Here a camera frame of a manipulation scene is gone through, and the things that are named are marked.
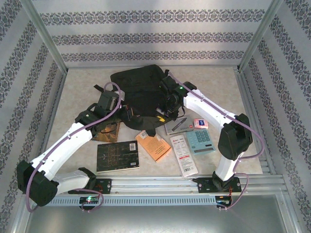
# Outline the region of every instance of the metal base plate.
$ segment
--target metal base plate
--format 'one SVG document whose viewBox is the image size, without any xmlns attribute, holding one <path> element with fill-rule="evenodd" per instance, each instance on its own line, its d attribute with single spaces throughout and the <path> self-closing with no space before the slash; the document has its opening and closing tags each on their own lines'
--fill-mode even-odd
<svg viewBox="0 0 311 233">
<path fill-rule="evenodd" d="M 96 184 L 93 190 L 101 192 L 102 194 L 110 194 L 111 183 L 112 183 L 112 179 L 96 179 Z M 94 194 L 91 192 L 75 191 L 75 190 L 68 191 L 68 193 L 69 194 Z"/>
<path fill-rule="evenodd" d="M 233 193 L 240 193 L 242 191 L 240 179 L 238 177 L 234 177 L 233 180 L 228 184 L 228 188 L 222 191 L 219 191 L 217 187 L 213 184 L 212 177 L 200 177 L 193 179 L 193 181 L 198 184 L 199 193 L 223 193 L 226 191 L 229 192 L 229 187 L 232 188 Z"/>
</svg>

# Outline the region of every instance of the calculator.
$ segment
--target calculator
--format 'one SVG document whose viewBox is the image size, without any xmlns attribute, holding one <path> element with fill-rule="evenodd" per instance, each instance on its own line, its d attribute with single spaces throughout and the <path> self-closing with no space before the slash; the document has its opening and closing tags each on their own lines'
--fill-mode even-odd
<svg viewBox="0 0 311 233">
<path fill-rule="evenodd" d="M 216 150 L 207 130 L 191 131 L 186 135 L 192 154 L 207 154 Z"/>
</svg>

